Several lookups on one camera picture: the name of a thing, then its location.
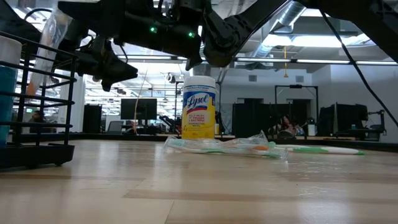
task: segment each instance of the metal rack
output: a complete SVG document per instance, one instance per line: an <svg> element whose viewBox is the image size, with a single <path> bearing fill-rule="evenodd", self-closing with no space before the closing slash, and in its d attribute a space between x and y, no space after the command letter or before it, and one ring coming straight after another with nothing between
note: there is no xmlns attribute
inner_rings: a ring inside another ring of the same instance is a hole
<svg viewBox="0 0 398 224"><path fill-rule="evenodd" d="M22 81L17 82L17 85L21 86L21 93L9 93L0 90L0 95L14 97L14 105L18 106L17 121L0 122L0 126L14 127L12 142L9 142L5 149L0 150L0 167L1 168L19 167L19 166L36 167L37 165L40 164L56 164L57 166L60 166L65 162L71 161L73 158L73 152L75 147L69 145L68 141L69 141L70 128L72 127L72 125L70 125L70 115L72 112L72 105L74 104L74 102L72 101L72 94L73 94L73 83L76 82L76 78L74 78L74 76L75 76L75 66L76 66L77 56L68 52L64 52L61 50L53 49L51 47L38 44L36 42L27 39L7 34L5 32L0 32L0 36L14 39L23 45L20 65L0 61L0 65L10 68L16 68L23 71ZM65 66L70 64L70 75L69 76L61 75L53 72L45 72L42 70L32 68L34 64L32 64L30 61L34 60L35 58L51 60L49 58L39 57L38 55L35 54L35 49L39 47L55 52L57 53L57 56L61 55L62 58L65 58L65 61L62 62L58 61L57 59L52 60L54 62L53 71L57 66L60 65ZM26 94L29 72L39 73L51 77L62 78L63 81L53 85L46 85L44 82L43 85L40 86L42 90L41 96L30 96ZM45 96L45 92L47 89L63 85L69 85L67 100ZM40 100L40 104L29 103L27 99ZM46 105L45 104L46 101L52 102L52 104ZM44 108L67 106L66 123L53 124L53 123L23 122L25 106L34 106L40 108L41 112L43 112ZM21 144L22 128L24 127L39 128L39 131L35 137L36 138L35 145ZM40 137L42 136L41 128L65 128L65 135L63 136L63 144L48 144L48 145L41 144L40 143L41 139Z"/></svg>

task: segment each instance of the plastic bag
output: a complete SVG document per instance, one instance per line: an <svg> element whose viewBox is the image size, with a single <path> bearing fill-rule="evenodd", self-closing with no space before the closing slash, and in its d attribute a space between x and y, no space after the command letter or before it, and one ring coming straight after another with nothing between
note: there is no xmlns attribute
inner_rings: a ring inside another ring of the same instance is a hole
<svg viewBox="0 0 398 224"><path fill-rule="evenodd" d="M68 31L69 23L72 21L71 17L64 14L55 5L50 18L46 21L40 39L40 44L57 49ZM53 61L57 53L47 49L39 48L37 55L50 60L36 58L35 68L51 72ZM29 86L27 87L27 94L35 95L40 85L44 82L45 75L33 73L30 78Z"/></svg>
<svg viewBox="0 0 398 224"><path fill-rule="evenodd" d="M168 137L164 149L173 149L192 153L217 153L217 154L239 154L246 156L265 156L286 159L289 153L287 149L276 149L275 144L269 144L263 131L250 138L234 139L222 142L217 139L177 139Z"/></svg>

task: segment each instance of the black speaker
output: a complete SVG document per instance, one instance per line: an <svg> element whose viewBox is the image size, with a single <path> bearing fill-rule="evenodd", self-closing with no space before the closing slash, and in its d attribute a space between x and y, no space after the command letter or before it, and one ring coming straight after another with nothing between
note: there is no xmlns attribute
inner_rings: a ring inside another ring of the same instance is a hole
<svg viewBox="0 0 398 224"><path fill-rule="evenodd" d="M98 134L101 130L102 106L85 105L83 118L83 132Z"/></svg>

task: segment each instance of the person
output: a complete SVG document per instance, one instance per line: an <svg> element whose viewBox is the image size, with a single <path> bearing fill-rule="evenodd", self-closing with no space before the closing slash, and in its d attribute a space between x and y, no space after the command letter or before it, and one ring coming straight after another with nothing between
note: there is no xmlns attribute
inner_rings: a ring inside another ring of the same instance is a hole
<svg viewBox="0 0 398 224"><path fill-rule="evenodd" d="M279 133L280 131L288 131L292 133L294 136L302 135L304 134L304 130L302 127L299 125L295 124L289 117L289 115L283 115L281 118L280 123L276 126L273 127L274 132L277 130Z"/></svg>
<svg viewBox="0 0 398 224"><path fill-rule="evenodd" d="M35 111L32 115L32 118L29 120L31 123L45 123L44 113L40 111ZM41 127L30 127L30 133L38 133L39 131L45 132L45 130Z"/></svg>

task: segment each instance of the yellow label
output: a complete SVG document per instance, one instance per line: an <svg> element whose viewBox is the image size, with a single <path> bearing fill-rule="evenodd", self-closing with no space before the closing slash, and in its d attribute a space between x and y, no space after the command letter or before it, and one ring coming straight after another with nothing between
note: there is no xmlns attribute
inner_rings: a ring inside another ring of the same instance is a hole
<svg viewBox="0 0 398 224"><path fill-rule="evenodd" d="M216 99L213 87L193 85L184 89L182 138L214 138Z"/></svg>

